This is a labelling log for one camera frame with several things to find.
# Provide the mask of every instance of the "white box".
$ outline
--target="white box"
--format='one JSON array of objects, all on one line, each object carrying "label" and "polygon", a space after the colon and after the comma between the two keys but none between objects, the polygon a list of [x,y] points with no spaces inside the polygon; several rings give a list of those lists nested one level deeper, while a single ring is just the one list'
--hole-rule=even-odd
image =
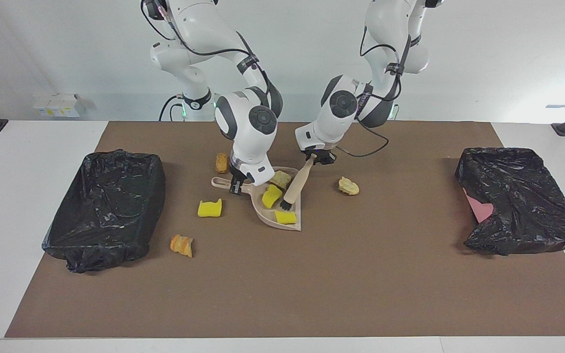
[{"label": "white box", "polygon": [[53,114],[50,114],[47,111],[47,105],[49,105],[49,102],[49,99],[39,99],[38,101],[36,101],[36,104],[34,104],[34,110],[36,110],[36,114],[45,118],[53,117]]},{"label": "white box", "polygon": [[78,100],[62,101],[60,110],[67,118],[80,118],[84,113],[84,106]]},{"label": "white box", "polygon": [[51,114],[51,116],[54,116],[56,118],[64,118],[65,117],[65,113],[62,112],[62,110],[60,110],[60,106],[62,105],[62,101],[50,101],[49,104],[47,104],[47,113]]}]

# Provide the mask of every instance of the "brown mat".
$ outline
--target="brown mat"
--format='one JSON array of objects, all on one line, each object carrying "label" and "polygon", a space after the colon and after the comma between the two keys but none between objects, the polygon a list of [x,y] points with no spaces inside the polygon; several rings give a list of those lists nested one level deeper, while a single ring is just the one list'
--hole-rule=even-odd
[{"label": "brown mat", "polygon": [[[281,124],[274,165],[299,168],[297,124]],[[91,275],[43,257],[6,337],[359,337],[565,335],[565,254],[469,252],[455,181],[466,147],[499,147],[490,124],[390,122],[392,143],[312,170],[303,232],[265,226],[249,197],[210,186],[231,143],[214,123],[110,123],[97,150],[161,156],[165,210],[146,259]],[[343,147],[381,142],[359,126]],[[336,191],[345,175],[361,194]],[[220,219],[200,200],[224,199]],[[169,250],[195,238],[195,258]]]}]

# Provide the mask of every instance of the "bread piece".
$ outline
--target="bread piece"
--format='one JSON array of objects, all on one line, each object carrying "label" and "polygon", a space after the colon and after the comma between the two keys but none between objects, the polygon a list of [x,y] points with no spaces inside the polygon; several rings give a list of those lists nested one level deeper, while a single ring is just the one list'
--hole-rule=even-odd
[{"label": "bread piece", "polygon": [[358,195],[359,186],[356,183],[352,183],[350,179],[344,178],[342,176],[339,180],[339,191],[348,195]]},{"label": "bread piece", "polygon": [[215,160],[215,170],[219,174],[226,174],[228,173],[229,163],[230,159],[228,158],[228,154],[217,154],[217,159]]},{"label": "bread piece", "polygon": [[269,182],[279,187],[281,190],[287,190],[289,183],[291,183],[291,175],[282,170],[278,170],[275,172],[274,177],[269,179]]},{"label": "bread piece", "polygon": [[193,238],[174,235],[174,237],[171,238],[170,249],[173,252],[177,252],[181,255],[193,257],[193,251],[191,250],[191,243],[193,243]]}]

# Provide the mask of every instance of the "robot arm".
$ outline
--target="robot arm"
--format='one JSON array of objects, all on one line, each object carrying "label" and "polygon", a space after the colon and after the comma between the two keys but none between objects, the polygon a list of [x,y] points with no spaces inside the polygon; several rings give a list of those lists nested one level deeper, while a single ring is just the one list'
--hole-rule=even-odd
[{"label": "robot arm", "polygon": [[[172,35],[155,44],[152,61],[181,83],[187,116],[212,119],[234,141],[231,151],[233,188],[240,194],[245,179],[255,185],[269,181],[274,170],[267,159],[283,109],[280,93],[267,78],[259,60],[241,36],[221,18],[213,0],[144,0],[150,17],[165,20]],[[213,93],[195,63],[221,56],[232,61],[248,87],[213,103]]]},{"label": "robot arm", "polygon": [[[428,53],[421,47],[422,18],[428,7],[437,7],[443,0],[376,0],[368,7],[360,55],[372,70],[372,81],[361,83],[349,76],[332,79],[321,101],[322,108],[313,123],[296,130],[300,150],[315,154],[321,151],[318,163],[334,162],[330,150],[348,130],[353,120],[364,127],[378,127],[387,121],[394,101],[400,95],[404,72],[416,74],[426,68]],[[338,90],[352,94],[356,110],[340,118],[331,104],[326,104]]]}]

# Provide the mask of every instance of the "plastic bag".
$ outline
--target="plastic bag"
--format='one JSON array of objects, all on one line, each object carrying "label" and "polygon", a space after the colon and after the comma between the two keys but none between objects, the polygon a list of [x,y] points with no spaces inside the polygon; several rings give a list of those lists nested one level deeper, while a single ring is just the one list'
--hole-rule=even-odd
[{"label": "plastic bag", "polygon": [[60,204],[43,250],[74,273],[145,257],[163,212],[165,176],[155,154],[86,156]]},{"label": "plastic bag", "polygon": [[469,197],[494,208],[466,246],[499,255],[565,250],[565,197],[535,152],[468,148],[456,176]]}]

